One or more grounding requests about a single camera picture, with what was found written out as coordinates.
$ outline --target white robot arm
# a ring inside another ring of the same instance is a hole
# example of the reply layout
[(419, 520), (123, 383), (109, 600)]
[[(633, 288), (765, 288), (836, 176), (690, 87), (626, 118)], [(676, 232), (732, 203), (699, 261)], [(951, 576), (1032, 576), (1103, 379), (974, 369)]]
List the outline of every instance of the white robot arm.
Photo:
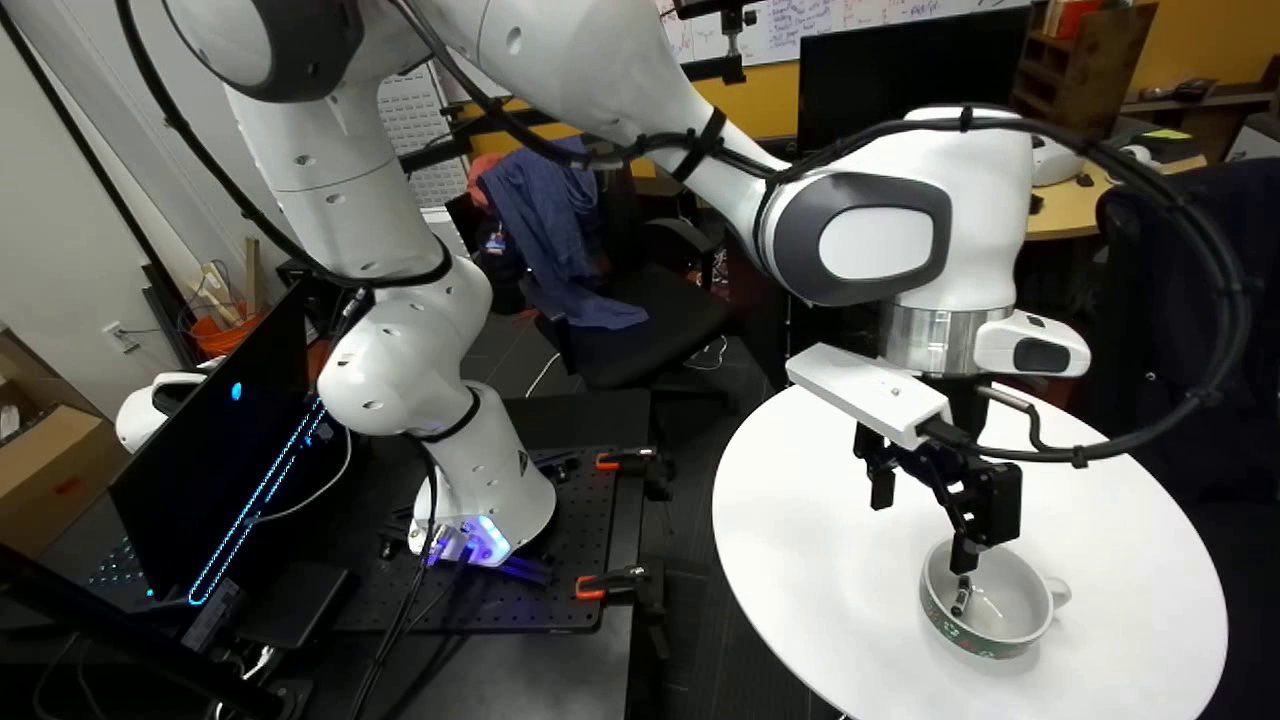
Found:
[[(648, 0), (166, 0), (166, 16), (228, 84), (257, 167), (308, 258), (352, 282), (414, 282), (375, 291), (337, 343), (318, 395), (352, 433), (412, 433), (439, 460), (439, 501), (419, 492), (414, 509), (419, 551), (505, 566), (551, 520), (555, 492), (495, 392), (461, 379), (486, 284), (464, 249), (424, 229), (379, 127), (375, 84), (419, 66), (424, 32), (434, 32), (517, 98), (612, 143), (708, 134), (759, 167), (784, 164), (684, 82)], [(909, 371), (1087, 369), (1076, 332), (1013, 312), (1032, 184), (1021, 134), (882, 137), (784, 189), (690, 149), (648, 158), (799, 300), (891, 300), (882, 357)]]

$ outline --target laptop screen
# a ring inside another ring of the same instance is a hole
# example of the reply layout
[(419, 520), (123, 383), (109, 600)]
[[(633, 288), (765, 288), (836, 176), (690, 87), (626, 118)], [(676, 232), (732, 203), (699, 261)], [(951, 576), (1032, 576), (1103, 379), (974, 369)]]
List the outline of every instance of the laptop screen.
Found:
[(311, 408), (302, 300), (302, 288), (286, 291), (116, 477), (110, 501), (153, 595), (191, 593), (215, 556), (228, 566), (228, 538), (265, 505), (265, 482)]
[(1008, 106), (1032, 8), (799, 40), (799, 152), (926, 106)]

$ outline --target white round table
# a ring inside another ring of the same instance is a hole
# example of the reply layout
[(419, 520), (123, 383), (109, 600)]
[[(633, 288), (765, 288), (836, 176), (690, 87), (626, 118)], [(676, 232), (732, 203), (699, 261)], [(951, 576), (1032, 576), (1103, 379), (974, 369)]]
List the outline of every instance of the white round table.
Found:
[[(1052, 443), (1101, 441), (1038, 403)], [(873, 514), (852, 415), (789, 389), (755, 408), (716, 471), (716, 549), (765, 644), (857, 720), (1192, 720), (1228, 656), (1214, 568), (1177, 501), (1137, 466), (1023, 466), (1008, 549), (1070, 587), (1026, 660), (968, 660), (914, 600), (951, 542), (931, 492), (894, 477)], [(992, 403), (984, 443), (1023, 450)]]

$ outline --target blue led light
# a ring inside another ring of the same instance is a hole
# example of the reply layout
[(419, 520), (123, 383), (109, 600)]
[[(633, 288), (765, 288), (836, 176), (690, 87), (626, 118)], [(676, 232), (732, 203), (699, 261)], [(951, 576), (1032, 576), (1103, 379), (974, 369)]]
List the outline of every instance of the blue led light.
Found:
[(492, 526), (492, 518), (467, 520), (467, 549), (472, 549), (472, 566), (492, 566), (495, 556), (512, 556), (512, 546)]
[(282, 441), (278, 457), (270, 460), (270, 468), (265, 471), (265, 482), (257, 486), (257, 492), (247, 495), (247, 505), (240, 509), (237, 526), (228, 527), (228, 538), (215, 546), (215, 551), (208, 556), (208, 566), (199, 568), (199, 576), (189, 587), (189, 606), (205, 610), (211, 587), (223, 581), (228, 566), (237, 559), (240, 546), (247, 542), (247, 532), (257, 527), (259, 509), (278, 492), (282, 477), (297, 466), (297, 443), (302, 433), (317, 433), (317, 425), (325, 421), (325, 408), (311, 403), (311, 412), (291, 430), (291, 435)]

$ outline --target black cable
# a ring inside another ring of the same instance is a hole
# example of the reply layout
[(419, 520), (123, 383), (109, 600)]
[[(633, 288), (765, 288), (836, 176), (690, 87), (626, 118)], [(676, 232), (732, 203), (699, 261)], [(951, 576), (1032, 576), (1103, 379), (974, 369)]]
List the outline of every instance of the black cable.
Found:
[(512, 134), (522, 149), (555, 160), (555, 164), (570, 164), (570, 167), (615, 167), (615, 164), (626, 164), (645, 152), (654, 152), (654, 149), (694, 149), (694, 137), (690, 134), (654, 134), (654, 137), (640, 137), (633, 149), (621, 149), (621, 152), (570, 152), (570, 149), (560, 149), (544, 137), (535, 137), (527, 123), (521, 123), (512, 112), (499, 109), (499, 101), (492, 101), (447, 51), (447, 44), (439, 40), (439, 32), (419, 22), (405, 0), (386, 0), (405, 26), (426, 44), (433, 62), (467, 92), (472, 106), (480, 106), (480, 112), (486, 119), (495, 119), (505, 134)]
[(153, 51), (137, 30), (137, 16), (131, 16), (131, 0), (116, 0), (116, 16), (120, 16), (120, 30), (123, 30), (123, 44), (127, 44), (127, 57), (137, 66), (137, 72), (143, 77), (153, 101), (159, 106), (165, 112), (165, 123), (191, 149), (191, 158), (205, 164), (205, 174), (237, 201), (237, 210), (242, 212), (242, 221), (252, 221), (282, 258), (298, 261), (298, 265), (317, 265), (291, 236), (282, 236), (242, 192), (240, 184), (211, 160), (211, 152), (199, 143), (199, 137), (191, 134), (189, 118), (177, 109), (177, 101), (166, 98), (155, 66), (153, 66)]
[(185, 119), (185, 112), (177, 109), (172, 92), (165, 87), (165, 77), (155, 72), (153, 66), (153, 51), (137, 30), (137, 16), (131, 16), (131, 0), (116, 0), (116, 16), (120, 16), (120, 30), (123, 30), (123, 44), (127, 44), (127, 57), (137, 66), (137, 72), (143, 77), (153, 101), (159, 106), (165, 112), (165, 123), (189, 143), (189, 152), (199, 160), (199, 167), (230, 195), (230, 203), (240, 210), (242, 221), (252, 221), (268, 244), (277, 244), (286, 261), (302, 265), (311, 276), (326, 282), (326, 284), (338, 284), (338, 288), (412, 288), (412, 284), (434, 284), (439, 276), (447, 276), (451, 267), (451, 258), (447, 249), (439, 244), (439, 265), (426, 267), (426, 274), (414, 274), (414, 276), (338, 276), (325, 265), (317, 265), (291, 236), (282, 236), (247, 195), (242, 189), (215, 164), (215, 158), (205, 149), (205, 141), (191, 134), (191, 123)]
[[(457, 566), (457, 576), (447, 583), (447, 606), (439, 614), (439, 627), (447, 632), (451, 625), (461, 625), (461, 610), (464, 606), (464, 587), (467, 587), (467, 559)], [(433, 656), (424, 660), (424, 670), (405, 686), (405, 692), (393, 699), (386, 716), (399, 716), (443, 670), (447, 660), (467, 644), (472, 636), (467, 632), (451, 632), (443, 636)]]
[(84, 660), (92, 652), (92, 640), (84, 644), (84, 652), (74, 656), (74, 686), (80, 686), (80, 695), (86, 703), (86, 716), (92, 720), (109, 720), (105, 703), (96, 699), (92, 686), (86, 686), (86, 671), (84, 671)]
[[(386, 0), (405, 26), (434, 51), (434, 66), (443, 72), (457, 77), (457, 84), (483, 109), (483, 118), (492, 118), (499, 127), (508, 127), (521, 143), (527, 143), (531, 152), (546, 158), (546, 160), (560, 160), (560, 164), (625, 164), (625, 160), (634, 160), (640, 152), (651, 152), (651, 149), (694, 149), (694, 134), (654, 134), (654, 137), (640, 137), (633, 149), (625, 152), (569, 152), (544, 137), (535, 137), (531, 127), (522, 127), (521, 119), (512, 119), (492, 98), (483, 98), (483, 87), (451, 62), (447, 44), (434, 37), (433, 26), (424, 26), (405, 0)], [(223, 192), (240, 203), (240, 212), (247, 221), (257, 221), (265, 229), (265, 236), (297, 258), (298, 265), (308, 265), (317, 276), (331, 282), (331, 284), (357, 284), (357, 288), (394, 288), (394, 284), (424, 284), (433, 282), (426, 276), (405, 276), (405, 282), (348, 282), (348, 276), (337, 276), (326, 267), (318, 267), (308, 252), (298, 252), (278, 229), (268, 225), (268, 216), (230, 184), (230, 176), (208, 158), (208, 149), (195, 141), (195, 134), (185, 123), (178, 109), (172, 106), (172, 98), (165, 92), (165, 82), (159, 72), (153, 69), (143, 44), (141, 44), (141, 32), (137, 32), (137, 22), (131, 22), (131, 0), (116, 0), (116, 12), (120, 12), (120, 30), (123, 30), (123, 40), (127, 40), (127, 51), (131, 62), (141, 66), (143, 72), (143, 84), (147, 92), (155, 98), (155, 106), (165, 109), (166, 123), (189, 141), (189, 149), (195, 152), (195, 160), (223, 184)], [(1139, 433), (1124, 433), (1114, 441), (1103, 441), (1103, 443), (1085, 443), (1085, 450), (1034, 450), (1034, 454), (1015, 454), (1015, 450), (984, 450), (974, 441), (968, 441), (962, 433), (955, 430), (939, 430), (931, 425), (936, 441), (939, 443), (951, 443), (951, 450), (968, 450), (974, 457), (994, 457), (994, 460), (1052, 460), (1052, 466), (1087, 466), (1087, 460), (1103, 460), (1103, 457), (1121, 457), (1121, 454), (1132, 454), (1132, 450), (1143, 450), (1153, 443), (1156, 435), (1165, 435), (1167, 430), (1177, 430), (1183, 415), (1192, 415), (1213, 392), (1219, 392), (1219, 383), (1228, 379), (1228, 371), (1240, 366), (1245, 347), (1249, 347), (1249, 332), (1253, 332), (1253, 305), (1249, 305), (1249, 291), (1245, 291), (1245, 274), (1240, 274), (1240, 261), (1234, 252), (1228, 249), (1228, 239), (1219, 236), (1219, 229), (1196, 212), (1172, 184), (1165, 184), (1160, 176), (1137, 167), (1137, 160), (1124, 160), (1121, 152), (1112, 152), (1108, 143), (1091, 143), (1085, 137), (1070, 137), (1070, 134), (1061, 134), (1052, 123), (1038, 123), (1038, 119), (1000, 119), (1000, 118), (973, 118), (962, 112), (959, 119), (891, 119), (891, 123), (874, 123), (852, 141), (840, 141), (840, 143), (827, 143), (824, 152), (812, 152), (803, 158), (799, 164), (774, 174), (774, 167), (765, 167), (759, 160), (745, 158), (745, 152), (732, 152), (725, 149), (725, 141), (708, 143), (704, 152), (726, 167), (741, 167), (755, 180), (767, 184), (765, 192), (765, 203), (772, 201), (772, 192), (780, 184), (791, 184), (791, 180), (803, 180), (807, 174), (824, 167), (827, 160), (836, 158), (847, 158), (878, 137), (891, 137), (891, 134), (1032, 134), (1032, 137), (1052, 137), (1085, 158), (1091, 158), (1095, 164), (1103, 164), (1112, 176), (1129, 180), (1132, 192), (1146, 195), (1146, 201), (1160, 201), (1177, 225), (1183, 229), (1183, 236), (1192, 236), (1213, 284), (1219, 288), (1219, 332), (1214, 332), (1214, 354), (1213, 354), (1213, 366), (1200, 379), (1200, 389), (1192, 389), (1165, 421), (1139, 430)]]
[(33, 687), (33, 716), (37, 716), (37, 720), (55, 720), (55, 716), (42, 709), (42, 692), (49, 692), (51, 671), (74, 652), (74, 644), (80, 644), (80, 632), (68, 636), (68, 640), (55, 648), (55, 656), (42, 664), (42, 671), (38, 671), (38, 681), (37, 681), (37, 687)]
[(352, 703), (352, 720), (360, 720), (366, 712), (366, 695), (375, 687), (375, 676), (386, 670), (394, 644), (405, 640), (405, 627), (409, 627), (409, 610), (414, 606), (414, 595), (426, 587), (426, 576), (433, 576), (433, 542), (434, 542), (434, 520), (439, 520), (439, 490), (434, 490), (434, 460), (433, 454), (414, 441), (414, 435), (405, 435), (409, 450), (419, 457), (419, 466), (426, 468), (426, 490), (433, 490), (433, 514), (426, 514), (426, 549), (424, 549), (424, 568), (414, 576), (414, 583), (399, 595), (399, 610), (393, 617), (393, 625), (383, 627), (375, 652), (366, 656), (364, 671), (360, 671), (360, 687), (357, 687), (357, 703)]
[(55, 119), (64, 123), (64, 134), (71, 137), (71, 143), (80, 149), (86, 174), (96, 176), (96, 184), (109, 192), (116, 216), (123, 221), (127, 236), (137, 239), (137, 249), (147, 258), (147, 265), (159, 274), (159, 282), (166, 284), (165, 291), (177, 291), (172, 276), (165, 274), (143, 225), (137, 221), (137, 212), (127, 210), (127, 201), (120, 195), (120, 189), (110, 184), (110, 174), (105, 167), (105, 160), (92, 152), (84, 127), (74, 123), (74, 118), (68, 112), (64, 98), (51, 87), (42, 66), (37, 62), (33, 44), (24, 40), (24, 32), (11, 26), (6, 8), (0, 8), (0, 30), (11, 40), (15, 57), (24, 62), (24, 69), (33, 72), (33, 82), (38, 84), (38, 98), (49, 101), (49, 109), (55, 112)]

